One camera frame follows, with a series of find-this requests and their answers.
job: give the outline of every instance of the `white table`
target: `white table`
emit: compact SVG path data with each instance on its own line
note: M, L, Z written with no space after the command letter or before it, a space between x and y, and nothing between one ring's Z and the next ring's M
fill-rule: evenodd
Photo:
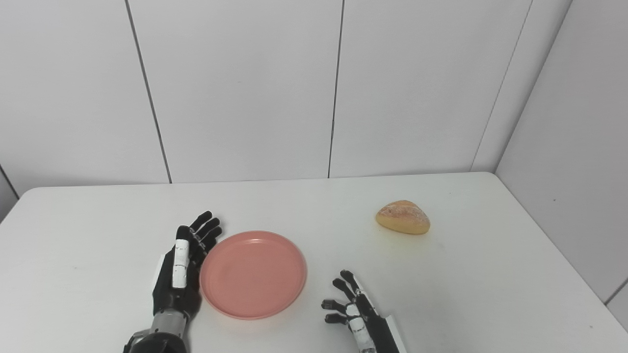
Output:
M380 207L403 198L428 214L429 233L376 224ZM331 284L343 268L394 314L408 352L628 351L626 331L488 173L34 189L0 225L1 351L121 352L151 323L160 254L207 209L225 236L291 239L308 279L292 306L263 320L203 303L192 353L355 352L320 308L343 299Z

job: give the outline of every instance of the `robotic arm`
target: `robotic arm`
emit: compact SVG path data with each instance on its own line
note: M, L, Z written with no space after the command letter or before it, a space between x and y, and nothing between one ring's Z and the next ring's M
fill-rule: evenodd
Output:
M406 353L393 317L379 316L353 273L344 269L340 277L332 284L345 293L349 303L343 305L332 299L324 300L323 309L338 312L327 314L325 322L349 326L360 353Z
M200 267L221 235L220 220L206 211L176 232L175 246L164 256L153 290L153 324L136 332L123 353L187 353L183 333L198 313Z

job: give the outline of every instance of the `white finger segment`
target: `white finger segment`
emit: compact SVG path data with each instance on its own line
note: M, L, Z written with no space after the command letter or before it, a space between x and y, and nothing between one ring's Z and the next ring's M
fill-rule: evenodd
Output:
M185 239L177 239L175 242L175 260L172 267L172 288L185 288L188 285L189 252L190 243Z

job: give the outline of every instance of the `panel seam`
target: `panel seam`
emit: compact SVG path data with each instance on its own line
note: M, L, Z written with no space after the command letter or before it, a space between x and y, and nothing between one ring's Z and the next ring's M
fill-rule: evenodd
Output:
M13 195L15 195L15 198L19 200L18 192L13 187L13 184L11 183L11 180L9 180L9 177L7 176L7 174L4 172L2 165L0 165L0 174L4 177L4 179L6 180L6 183L9 184L9 188L11 188L11 191L13 192Z
M502 77L502 82L499 84L499 88L497 89L497 94L495 95L495 100L493 101L493 106L490 108L490 113L488 119L486 119L486 125L484 126L484 130L482 131L482 137L480 138L480 142L477 144L477 148L475 149L475 155L473 160L471 161L471 166L469 167L469 171L473 170L473 165L475 164L475 159L477 158L477 154L480 151L480 146L482 145L482 141L484 140L484 135L486 134L486 130L489 127L490 119L493 116L493 110L495 110L495 105L497 104L497 100L499 98L499 93L502 90L502 86L504 85L504 81L506 80L506 76L508 75L508 69L510 68L510 64L512 62L512 58L514 57L514 53L517 51L517 46L519 45L519 39L521 39L521 33L523 33L523 28L526 26L526 21L528 20L528 15L530 14L530 9L532 8L532 3L534 0L530 0L530 5L528 6L528 11L526 12L526 16L523 18L523 23L521 23L521 29L519 30L519 35L517 35L517 41L515 41L514 48L512 49L511 57L508 59L508 65L506 65L506 71L504 71L504 76Z
M139 66L142 69L142 76L144 77L144 85L146 86L146 93L148 94L148 102L150 103L151 112L153 113L153 122L155 124L155 130L157 130L157 138L159 139L159 146L161 148L161 156L163 157L163 164L166 166L166 174L168 175L168 183L172 184L172 177L170 175L170 167L168 166L166 150L164 149L164 146L163 146L163 138L161 137L159 121L157 120L157 114L155 113L153 95L151 94L151 88L148 85L148 76L146 75L146 67L144 66L144 59L142 57L142 51L139 49L138 34L135 30L135 23L133 22L133 15L131 14L131 5L129 4L129 0L124 0L124 3L126 4L126 12L129 15L129 22L131 24L131 31L133 33L133 40L135 41L135 47L138 51Z
M624 289L626 285L628 285L628 278L626 278L622 282L622 284L619 285L619 287L617 287L617 289L610 295L610 297L604 301L604 305L608 305L610 301L613 300L619 294L619 292L621 292L622 289Z
M327 165L327 178L329 179L332 172L332 150L333 150L333 130L336 124L336 101L338 97L338 73L340 72L340 48L342 46L342 25L345 19L345 0L342 0L342 9L340 10L340 32L338 34L338 57L336 59L336 81L333 86L333 112L332 112L332 132L329 141L329 163Z

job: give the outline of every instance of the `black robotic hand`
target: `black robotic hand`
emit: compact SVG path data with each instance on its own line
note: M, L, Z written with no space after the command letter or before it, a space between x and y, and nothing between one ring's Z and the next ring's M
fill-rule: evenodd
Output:
M340 276L332 284L345 293L349 303L324 300L323 309L339 312L327 314L325 322L348 325L360 353L406 353L393 317L379 316L353 273L343 269Z
M176 232L153 290L153 324L136 332L123 353L186 353L182 335L201 304L199 272L203 260L221 235L220 220L206 211Z

